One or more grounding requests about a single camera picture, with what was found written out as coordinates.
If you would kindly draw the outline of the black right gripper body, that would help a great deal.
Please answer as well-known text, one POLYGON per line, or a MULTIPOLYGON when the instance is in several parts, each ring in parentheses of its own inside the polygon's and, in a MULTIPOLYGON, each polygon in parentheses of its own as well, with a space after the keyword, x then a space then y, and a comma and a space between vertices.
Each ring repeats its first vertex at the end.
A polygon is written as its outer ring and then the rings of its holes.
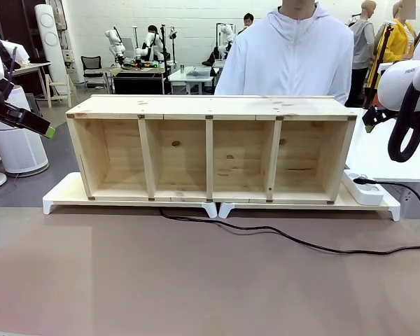
POLYGON ((384 123, 387 120, 396 118, 398 111, 389 110, 383 106, 372 105, 363 116, 364 125, 378 125, 384 123))

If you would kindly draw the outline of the white cylindrical air purifier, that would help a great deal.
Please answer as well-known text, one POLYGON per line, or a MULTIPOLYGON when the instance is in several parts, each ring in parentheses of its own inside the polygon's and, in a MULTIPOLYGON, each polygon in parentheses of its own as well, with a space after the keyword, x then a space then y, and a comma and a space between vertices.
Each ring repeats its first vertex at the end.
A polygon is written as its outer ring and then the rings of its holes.
POLYGON ((0 122, 0 157, 10 176, 32 176, 49 168, 41 136, 3 122, 0 122))

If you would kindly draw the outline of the light wooden chair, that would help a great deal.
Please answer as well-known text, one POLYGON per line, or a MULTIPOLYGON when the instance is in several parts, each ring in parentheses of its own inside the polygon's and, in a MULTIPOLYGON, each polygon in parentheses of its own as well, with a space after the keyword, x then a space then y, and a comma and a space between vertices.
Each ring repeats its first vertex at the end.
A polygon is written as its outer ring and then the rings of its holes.
POLYGON ((53 101, 66 100, 69 108, 73 106, 72 99, 79 102, 76 86, 69 74, 66 75, 64 82, 55 82, 50 75, 45 75, 45 90, 47 94, 48 108, 53 107, 53 101))

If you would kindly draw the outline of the wooden desk with clutter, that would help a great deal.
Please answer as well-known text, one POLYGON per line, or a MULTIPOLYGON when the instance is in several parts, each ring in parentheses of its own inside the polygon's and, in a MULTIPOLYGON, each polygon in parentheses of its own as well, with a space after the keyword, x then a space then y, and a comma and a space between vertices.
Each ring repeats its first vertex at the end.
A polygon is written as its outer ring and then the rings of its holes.
POLYGON ((42 70, 43 70, 43 67, 48 67, 50 65, 51 65, 50 62, 29 63, 27 65, 21 66, 19 69, 13 70, 11 72, 11 76, 12 77, 17 77, 17 76, 23 76, 25 74, 37 73, 38 78, 39 78, 39 82, 41 84, 41 89, 43 91, 43 98, 41 98, 41 100, 47 101, 48 100, 48 94, 47 94, 47 90, 46 90, 46 84, 45 84, 44 79, 43 79, 42 70))

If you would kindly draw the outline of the black tripod stand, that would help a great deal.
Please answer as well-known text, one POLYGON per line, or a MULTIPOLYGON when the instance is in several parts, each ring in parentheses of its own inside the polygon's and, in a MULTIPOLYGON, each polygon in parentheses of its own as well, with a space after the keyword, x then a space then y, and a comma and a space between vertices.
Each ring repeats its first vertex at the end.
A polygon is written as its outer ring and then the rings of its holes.
POLYGON ((384 61, 384 53, 388 43, 391 32, 396 23, 394 21, 385 21, 380 27, 377 36, 374 40, 374 56, 375 59, 370 69, 367 83, 365 84, 365 98, 363 101, 363 108, 369 109, 373 103, 377 92, 377 82, 380 77, 379 66, 384 61))

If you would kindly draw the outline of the white power strip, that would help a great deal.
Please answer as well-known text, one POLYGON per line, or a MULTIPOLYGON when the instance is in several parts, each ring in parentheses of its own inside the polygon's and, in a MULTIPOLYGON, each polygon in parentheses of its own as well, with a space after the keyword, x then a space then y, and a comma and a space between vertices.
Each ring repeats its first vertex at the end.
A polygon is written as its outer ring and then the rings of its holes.
POLYGON ((363 206, 379 206, 384 198, 384 189, 380 185, 360 185, 354 182, 354 179, 360 175, 345 169, 342 176, 342 183, 350 192, 356 202, 363 206))

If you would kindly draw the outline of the mannequin in grey hoodie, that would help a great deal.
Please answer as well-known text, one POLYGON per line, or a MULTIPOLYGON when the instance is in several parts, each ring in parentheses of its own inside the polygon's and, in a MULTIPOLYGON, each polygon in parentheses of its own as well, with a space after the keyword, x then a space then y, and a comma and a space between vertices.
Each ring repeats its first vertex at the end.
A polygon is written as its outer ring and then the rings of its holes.
POLYGON ((353 107, 356 104, 373 57, 375 35, 373 24, 369 19, 374 14, 375 8, 376 3, 373 0, 364 0, 361 4, 359 19, 350 26, 350 30, 353 32, 354 46, 351 89, 346 102, 347 107, 353 107))

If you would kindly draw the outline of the white-legged wooden riser stand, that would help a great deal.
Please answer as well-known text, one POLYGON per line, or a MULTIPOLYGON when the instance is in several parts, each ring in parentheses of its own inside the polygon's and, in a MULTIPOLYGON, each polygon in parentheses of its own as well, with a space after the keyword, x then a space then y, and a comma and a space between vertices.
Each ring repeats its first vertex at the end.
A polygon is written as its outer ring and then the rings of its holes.
POLYGON ((210 199, 187 198, 182 192, 178 196, 166 196, 156 200, 92 199, 86 195, 79 172, 67 174, 57 185, 43 196, 43 213, 49 215, 56 206, 96 206, 96 207, 174 207, 202 208, 207 216, 216 218, 216 203, 210 199))
POLYGON ((356 202, 348 189, 341 185, 334 204, 275 204, 275 203, 235 203, 223 202, 218 211, 219 218, 227 218, 233 209, 273 209, 273 210, 330 210, 330 211, 389 211, 393 221, 400 220, 400 203, 381 185, 376 188, 384 192, 380 205, 368 206, 356 202))

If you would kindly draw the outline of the white tower air conditioner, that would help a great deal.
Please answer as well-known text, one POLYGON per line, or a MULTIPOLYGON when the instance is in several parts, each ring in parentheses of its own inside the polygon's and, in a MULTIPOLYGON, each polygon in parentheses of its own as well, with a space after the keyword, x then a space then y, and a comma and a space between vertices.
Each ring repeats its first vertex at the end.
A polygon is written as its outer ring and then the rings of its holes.
POLYGON ((45 58, 49 61, 50 76, 60 82, 68 75, 75 80, 74 53, 67 31, 62 0, 45 0, 35 5, 36 22, 45 58))

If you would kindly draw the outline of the black mesh office chair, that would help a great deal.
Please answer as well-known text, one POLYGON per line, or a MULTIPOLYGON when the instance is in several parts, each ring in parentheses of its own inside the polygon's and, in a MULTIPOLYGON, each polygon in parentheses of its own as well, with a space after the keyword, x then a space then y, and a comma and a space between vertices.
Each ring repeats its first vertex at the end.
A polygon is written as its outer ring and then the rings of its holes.
POLYGON ((102 58, 100 56, 81 56, 80 60, 83 66, 85 89, 90 86, 107 89, 106 70, 102 67, 102 58))

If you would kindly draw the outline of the person in white hoodie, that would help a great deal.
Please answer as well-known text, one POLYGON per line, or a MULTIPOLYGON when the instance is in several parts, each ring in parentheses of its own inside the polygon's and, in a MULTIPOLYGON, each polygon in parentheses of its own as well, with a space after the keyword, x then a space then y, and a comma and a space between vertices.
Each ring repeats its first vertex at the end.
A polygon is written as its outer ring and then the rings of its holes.
POLYGON ((238 35, 216 95, 329 96, 347 102, 354 35, 316 0, 282 0, 238 35))

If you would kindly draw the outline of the dark background work table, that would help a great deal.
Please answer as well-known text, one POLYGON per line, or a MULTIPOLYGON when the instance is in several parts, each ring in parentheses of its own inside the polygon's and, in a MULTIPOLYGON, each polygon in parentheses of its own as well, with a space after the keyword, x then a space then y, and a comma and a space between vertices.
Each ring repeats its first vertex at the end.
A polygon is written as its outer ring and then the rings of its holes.
POLYGON ((169 95, 171 84, 163 68, 112 68, 111 94, 115 95, 169 95))

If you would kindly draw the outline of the man in black shirt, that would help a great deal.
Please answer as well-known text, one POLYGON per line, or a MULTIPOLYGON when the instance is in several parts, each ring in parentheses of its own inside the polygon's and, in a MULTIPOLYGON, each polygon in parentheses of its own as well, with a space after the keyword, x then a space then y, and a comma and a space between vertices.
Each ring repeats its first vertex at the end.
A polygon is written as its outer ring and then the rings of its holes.
POLYGON ((254 16, 251 13, 245 14, 243 18, 244 26, 237 34, 241 34, 244 30, 250 27, 253 24, 253 21, 254 21, 254 16))

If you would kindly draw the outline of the four-compartment wooden shelf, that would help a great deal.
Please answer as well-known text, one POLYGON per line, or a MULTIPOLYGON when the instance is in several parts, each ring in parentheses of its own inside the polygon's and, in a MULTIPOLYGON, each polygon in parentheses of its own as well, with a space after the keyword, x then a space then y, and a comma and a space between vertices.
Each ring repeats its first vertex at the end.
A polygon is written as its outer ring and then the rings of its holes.
POLYGON ((66 121, 90 200, 333 204, 356 114, 332 97, 96 94, 66 121))

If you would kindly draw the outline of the white background table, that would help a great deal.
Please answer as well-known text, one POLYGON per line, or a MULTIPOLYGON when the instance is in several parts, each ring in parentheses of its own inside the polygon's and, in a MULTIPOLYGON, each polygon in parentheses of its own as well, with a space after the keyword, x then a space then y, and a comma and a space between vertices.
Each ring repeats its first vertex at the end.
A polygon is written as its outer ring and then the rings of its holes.
POLYGON ((192 94, 192 87, 198 86, 198 95, 204 92, 204 86, 210 84, 211 92, 214 91, 219 75, 219 68, 212 66, 185 66, 168 76, 168 81, 173 83, 184 83, 185 93, 192 94))

